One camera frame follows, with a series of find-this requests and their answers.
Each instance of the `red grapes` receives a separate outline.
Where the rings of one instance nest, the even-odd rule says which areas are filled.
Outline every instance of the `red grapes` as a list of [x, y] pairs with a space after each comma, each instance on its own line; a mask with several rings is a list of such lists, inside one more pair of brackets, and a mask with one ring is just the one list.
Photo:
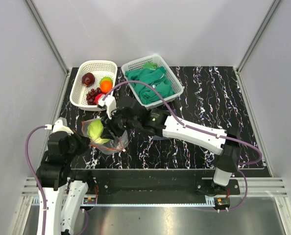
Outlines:
[[95, 98], [98, 94], [101, 94], [102, 91], [99, 88], [97, 89], [92, 89], [89, 93], [87, 93], [87, 102], [88, 102], [88, 105], [97, 105], [96, 104], [96, 101], [95, 101]]

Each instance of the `black marble surface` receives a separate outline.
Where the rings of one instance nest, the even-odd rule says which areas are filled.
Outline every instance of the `black marble surface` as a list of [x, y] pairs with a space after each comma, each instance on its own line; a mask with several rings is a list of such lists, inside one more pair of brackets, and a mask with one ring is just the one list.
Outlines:
[[[242, 140], [256, 144], [249, 116], [233, 67], [171, 67], [184, 86], [184, 92], [169, 103], [179, 117], [214, 128], [239, 129]], [[66, 89], [60, 116], [67, 119], [70, 128], [81, 134], [81, 122], [100, 117], [101, 112], [88, 112], [70, 103], [69, 96], [78, 68], [73, 68]], [[118, 69], [118, 81], [124, 81]], [[115, 98], [132, 96], [129, 86], [115, 92]], [[129, 144], [126, 152], [112, 155], [102, 154], [92, 148], [72, 162], [72, 168], [116, 168], [116, 169], [186, 169], [214, 168], [214, 155], [191, 143], [180, 140], [154, 141], [136, 131], [128, 131]], [[246, 146], [242, 149], [241, 162], [252, 161], [257, 154]], [[262, 162], [242, 168], [263, 168]]]

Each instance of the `plastic basket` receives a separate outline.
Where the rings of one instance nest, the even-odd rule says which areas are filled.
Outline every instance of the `plastic basket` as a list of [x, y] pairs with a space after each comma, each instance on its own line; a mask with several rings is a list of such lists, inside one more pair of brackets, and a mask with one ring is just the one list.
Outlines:
[[[170, 67], [166, 64], [166, 62], [163, 60], [163, 58], [161, 56], [159, 56], [159, 55], [151, 55], [151, 56], [143, 57], [143, 58], [138, 59], [138, 60], [134, 60], [134, 61], [128, 62], [127, 64], [124, 64], [121, 67], [121, 70], [122, 70], [123, 74], [125, 75], [126, 71], [142, 69], [143, 65], [148, 61], [156, 63], [159, 67], [163, 66], [166, 69], [166, 78], [169, 81], [171, 81], [171, 87], [172, 87], [173, 91], [175, 92], [175, 94], [173, 94], [173, 95], [171, 95], [169, 97], [166, 97], [164, 100], [166, 102], [171, 102], [171, 101], [175, 100], [178, 96], [180, 96], [183, 93], [184, 88], [180, 84], [180, 82], [177, 79], [177, 77], [175, 76], [175, 74], [172, 72]], [[129, 84], [129, 86], [130, 86], [135, 98], [138, 100], [138, 102], [141, 105], [145, 106], [146, 109], [153, 109], [153, 108], [163, 104], [163, 102], [161, 100], [155, 101], [155, 102], [153, 102], [151, 104], [143, 104], [140, 101], [139, 97], [137, 96], [137, 94], [136, 94], [134, 88], [132, 87], [132, 85]]]
[[[82, 77], [86, 73], [91, 72], [96, 78], [94, 84], [86, 87], [82, 84]], [[104, 77], [110, 77], [113, 80], [113, 87], [115, 85], [117, 76], [117, 65], [112, 61], [107, 60], [90, 60], [83, 63], [78, 70], [73, 88], [70, 95], [71, 103], [79, 109], [85, 111], [102, 111], [104, 109], [98, 108], [97, 105], [88, 105], [86, 95], [92, 90], [100, 86], [100, 81]]]

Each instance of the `green cloth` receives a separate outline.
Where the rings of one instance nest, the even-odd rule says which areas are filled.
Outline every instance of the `green cloth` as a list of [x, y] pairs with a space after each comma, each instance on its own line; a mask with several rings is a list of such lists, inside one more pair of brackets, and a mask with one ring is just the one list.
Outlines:
[[148, 61], [148, 62], [146, 62], [146, 63], [143, 65], [142, 68], [143, 68], [143, 69], [156, 70], [156, 69], [157, 69], [157, 64]]
[[[171, 82], [166, 78], [166, 70], [163, 66], [156, 70], [145, 68], [126, 71], [125, 76], [128, 80], [141, 81], [151, 85], [163, 98], [175, 94], [171, 88]], [[150, 104], [160, 99], [149, 87], [134, 83], [131, 85], [143, 104]]]

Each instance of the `plastic bag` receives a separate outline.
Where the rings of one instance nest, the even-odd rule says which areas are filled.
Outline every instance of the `plastic bag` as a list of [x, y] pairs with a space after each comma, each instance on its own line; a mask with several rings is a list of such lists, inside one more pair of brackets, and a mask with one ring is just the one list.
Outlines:
[[110, 155], [119, 151], [125, 151], [128, 146], [127, 131], [119, 138], [102, 139], [100, 136], [103, 132], [103, 124], [100, 118], [95, 118], [82, 122], [82, 135], [91, 140], [91, 146], [98, 148], [102, 153]]

